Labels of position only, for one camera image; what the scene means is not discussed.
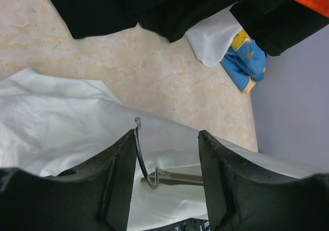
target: white fabric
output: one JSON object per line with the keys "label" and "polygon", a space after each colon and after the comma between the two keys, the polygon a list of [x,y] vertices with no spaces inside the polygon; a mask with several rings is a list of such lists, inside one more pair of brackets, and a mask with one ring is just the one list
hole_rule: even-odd
{"label": "white fabric", "polygon": [[[25,69],[0,81],[0,166],[57,175],[112,145],[140,117],[140,142],[149,172],[199,166],[198,131],[128,108],[102,81],[43,76]],[[272,171],[305,177],[320,170],[253,153],[219,139]],[[141,184],[136,165],[128,230],[165,226],[190,217],[206,218],[203,188]]]}
{"label": "white fabric", "polygon": [[230,8],[231,6],[200,21],[185,33],[196,58],[205,66],[218,65],[233,38],[242,30]]}

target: yellow trim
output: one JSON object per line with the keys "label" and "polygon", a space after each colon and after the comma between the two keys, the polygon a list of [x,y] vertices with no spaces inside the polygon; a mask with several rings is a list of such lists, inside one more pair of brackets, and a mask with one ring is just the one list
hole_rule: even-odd
{"label": "yellow trim", "polygon": [[245,89],[242,91],[243,93],[246,93],[246,94],[249,94],[251,89],[256,85],[256,82],[254,80],[252,80],[250,76],[248,76],[248,78],[249,78],[249,83],[247,84]]}
{"label": "yellow trim", "polygon": [[253,56],[253,54],[254,54],[254,51],[251,51],[250,53],[247,54],[247,58],[251,59],[251,56]]}
{"label": "yellow trim", "polygon": [[247,32],[243,29],[234,37],[231,47],[237,51],[244,43],[251,43],[251,40]]}

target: floor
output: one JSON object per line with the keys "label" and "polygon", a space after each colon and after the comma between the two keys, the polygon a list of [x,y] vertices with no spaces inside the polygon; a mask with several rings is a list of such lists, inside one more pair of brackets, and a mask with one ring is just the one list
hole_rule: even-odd
{"label": "floor", "polygon": [[0,14],[0,79],[26,67],[101,79],[125,105],[258,150],[250,96],[198,62],[186,38],[169,44],[137,26],[77,41],[49,0],[0,0]]}

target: black plastic part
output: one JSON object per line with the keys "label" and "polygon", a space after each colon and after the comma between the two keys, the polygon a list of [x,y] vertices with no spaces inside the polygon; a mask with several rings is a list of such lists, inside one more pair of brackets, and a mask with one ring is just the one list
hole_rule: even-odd
{"label": "black plastic part", "polygon": [[295,179],[266,170],[199,133],[210,229],[329,230],[329,175]]}
{"label": "black plastic part", "polygon": [[0,230],[126,230],[135,165],[131,130],[58,176],[0,169]]}

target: clothing pile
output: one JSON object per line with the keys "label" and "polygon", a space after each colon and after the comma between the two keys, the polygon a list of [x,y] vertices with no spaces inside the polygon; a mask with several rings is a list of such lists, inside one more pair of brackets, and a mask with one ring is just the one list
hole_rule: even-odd
{"label": "clothing pile", "polygon": [[265,54],[278,56],[329,24],[329,0],[51,1],[75,39],[137,23],[169,42],[185,34],[196,58],[221,63],[244,93],[263,79]]}
{"label": "clothing pile", "polygon": [[271,56],[280,55],[329,24],[329,0],[51,1],[75,39],[115,33],[138,22],[170,42],[234,4],[230,13],[260,49]]}

